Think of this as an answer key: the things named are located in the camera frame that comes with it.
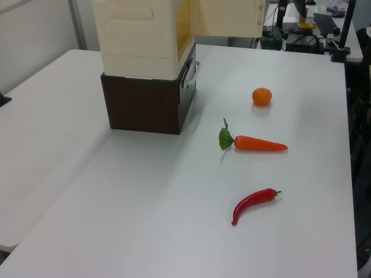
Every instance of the black stand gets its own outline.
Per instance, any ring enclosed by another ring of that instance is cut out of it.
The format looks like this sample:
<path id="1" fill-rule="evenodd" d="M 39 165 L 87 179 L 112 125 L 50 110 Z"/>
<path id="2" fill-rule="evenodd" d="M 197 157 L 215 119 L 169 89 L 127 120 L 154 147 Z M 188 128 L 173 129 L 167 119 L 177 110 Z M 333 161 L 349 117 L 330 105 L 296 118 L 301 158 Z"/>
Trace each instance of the black stand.
<path id="1" fill-rule="evenodd" d="M 343 30 L 341 31 L 340 41 L 337 49 L 331 55 L 331 62 L 335 63 L 345 63 L 347 54 L 350 53 L 350 49 L 345 47 L 345 42 L 347 41 L 348 31 L 351 24 L 353 11 L 355 7 L 356 0 L 350 0 L 348 4 L 347 14 L 345 15 Z"/>
<path id="2" fill-rule="evenodd" d="M 10 97 L 4 97 L 2 93 L 0 92 L 0 107 L 7 104 L 12 99 Z"/>

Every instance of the yellow object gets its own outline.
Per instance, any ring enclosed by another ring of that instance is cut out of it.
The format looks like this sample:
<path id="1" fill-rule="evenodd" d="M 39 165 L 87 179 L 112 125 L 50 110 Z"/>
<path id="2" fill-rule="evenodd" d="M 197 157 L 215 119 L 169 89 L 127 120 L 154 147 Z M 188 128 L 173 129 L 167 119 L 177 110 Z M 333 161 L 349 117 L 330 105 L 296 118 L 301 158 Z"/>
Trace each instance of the yellow object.
<path id="1" fill-rule="evenodd" d="M 315 29 L 314 24 L 308 24 L 308 23 L 298 23 L 297 24 L 300 29 Z"/>

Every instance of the red chili pepper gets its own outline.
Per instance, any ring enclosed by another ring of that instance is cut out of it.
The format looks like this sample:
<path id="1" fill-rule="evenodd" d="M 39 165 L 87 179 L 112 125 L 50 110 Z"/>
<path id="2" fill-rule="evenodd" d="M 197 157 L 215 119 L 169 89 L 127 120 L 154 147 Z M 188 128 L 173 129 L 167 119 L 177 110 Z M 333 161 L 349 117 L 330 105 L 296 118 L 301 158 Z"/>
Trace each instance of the red chili pepper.
<path id="1" fill-rule="evenodd" d="M 239 216 L 249 207 L 254 206 L 256 204 L 261 204 L 265 202 L 272 201 L 277 194 L 281 193 L 281 191 L 276 191 L 271 188 L 267 188 L 258 192 L 255 192 L 238 203 L 236 208 L 233 212 L 233 221 L 232 225 L 237 225 Z"/>

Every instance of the cabinet door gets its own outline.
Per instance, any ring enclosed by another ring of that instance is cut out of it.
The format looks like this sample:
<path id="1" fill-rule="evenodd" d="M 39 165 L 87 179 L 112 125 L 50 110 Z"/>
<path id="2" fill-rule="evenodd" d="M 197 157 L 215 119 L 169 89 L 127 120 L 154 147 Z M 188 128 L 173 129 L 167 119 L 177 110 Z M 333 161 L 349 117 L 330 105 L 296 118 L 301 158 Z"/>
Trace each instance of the cabinet door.
<path id="1" fill-rule="evenodd" d="M 265 0 L 191 0 L 192 33 L 261 37 Z"/>

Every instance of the white wall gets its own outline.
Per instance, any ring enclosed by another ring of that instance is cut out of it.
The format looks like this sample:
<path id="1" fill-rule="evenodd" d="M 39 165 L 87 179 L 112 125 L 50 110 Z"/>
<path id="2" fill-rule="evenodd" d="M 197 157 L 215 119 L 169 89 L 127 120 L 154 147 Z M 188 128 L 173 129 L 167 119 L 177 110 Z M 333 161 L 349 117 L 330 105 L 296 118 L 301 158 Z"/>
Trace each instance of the white wall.
<path id="1" fill-rule="evenodd" d="M 356 30 L 370 26 L 371 0 L 357 0 L 352 20 Z"/>
<path id="2" fill-rule="evenodd" d="M 0 91 L 6 94 L 70 49 L 78 42 L 67 0 L 32 0 L 0 14 Z"/>
<path id="3" fill-rule="evenodd" d="M 100 51 L 94 12 L 91 0 L 77 0 L 78 12 L 81 18 L 83 35 L 88 50 Z"/>

